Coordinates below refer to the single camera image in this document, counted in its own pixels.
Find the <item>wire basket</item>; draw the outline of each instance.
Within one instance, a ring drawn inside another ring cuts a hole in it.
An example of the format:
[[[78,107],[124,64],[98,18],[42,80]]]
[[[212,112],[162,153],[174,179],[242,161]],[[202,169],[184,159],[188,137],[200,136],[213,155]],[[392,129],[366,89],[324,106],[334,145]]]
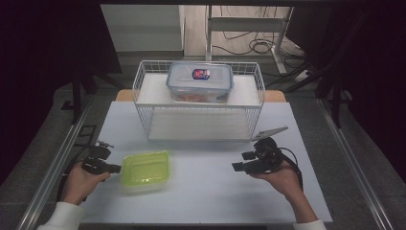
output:
[[[265,100],[255,62],[190,62],[229,65],[234,88],[226,103],[179,103],[166,86],[175,61],[143,60],[133,83],[133,99],[149,140],[249,141]]]

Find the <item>white table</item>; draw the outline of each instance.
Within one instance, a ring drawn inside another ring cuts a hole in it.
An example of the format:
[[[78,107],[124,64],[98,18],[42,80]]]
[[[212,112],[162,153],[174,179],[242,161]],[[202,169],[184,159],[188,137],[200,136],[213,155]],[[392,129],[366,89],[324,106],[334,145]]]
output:
[[[273,138],[279,147],[296,154],[310,204],[319,219],[331,221],[289,103],[265,103],[255,133],[284,126],[289,129]],[[231,164],[242,161],[241,153],[253,150],[254,143],[148,141],[132,102],[111,104],[99,140],[115,146],[107,160],[111,164],[122,165],[129,154],[168,150],[171,179],[157,186],[129,188],[121,184],[119,174],[113,174],[81,204],[86,209],[83,223],[295,222],[288,202],[268,183],[234,172]]]

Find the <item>metal stand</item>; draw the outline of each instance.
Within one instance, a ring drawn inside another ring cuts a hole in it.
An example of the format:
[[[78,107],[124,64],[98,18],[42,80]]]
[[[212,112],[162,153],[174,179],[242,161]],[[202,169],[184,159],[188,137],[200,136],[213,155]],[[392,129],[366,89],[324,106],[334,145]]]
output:
[[[293,8],[289,8],[284,18],[250,18],[250,17],[212,17],[212,6],[209,6],[207,18],[207,44],[206,60],[212,60],[212,32],[271,32],[279,33],[275,45],[271,48],[274,60],[281,74],[286,73],[280,50],[290,14]]]

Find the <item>human hand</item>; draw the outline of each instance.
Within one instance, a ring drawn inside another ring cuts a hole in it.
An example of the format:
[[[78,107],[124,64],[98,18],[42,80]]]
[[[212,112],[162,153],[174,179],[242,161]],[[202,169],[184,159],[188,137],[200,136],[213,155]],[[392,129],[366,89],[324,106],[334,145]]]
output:
[[[298,176],[286,161],[282,161],[276,172],[250,175],[256,179],[263,179],[269,182],[278,192],[286,196],[286,198],[290,198],[302,192]]]
[[[268,181],[278,192],[283,194],[292,206],[298,223],[317,220],[316,214],[302,191],[298,176],[286,161],[282,161],[279,170],[276,172],[250,175]]]
[[[103,180],[110,177],[109,172],[103,174],[92,174],[81,168],[81,163],[74,165],[69,173],[65,187],[64,202],[80,205],[81,201],[89,196],[96,186]]]

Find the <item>plastic food container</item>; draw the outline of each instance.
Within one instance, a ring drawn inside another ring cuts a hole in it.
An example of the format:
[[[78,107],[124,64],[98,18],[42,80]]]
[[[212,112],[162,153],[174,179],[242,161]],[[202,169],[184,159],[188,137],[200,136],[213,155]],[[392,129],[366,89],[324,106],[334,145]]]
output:
[[[169,153],[158,151],[128,155],[123,162],[125,186],[163,183],[169,180]]]
[[[226,103],[233,89],[233,70],[226,64],[175,62],[167,87],[172,98],[183,103]]]

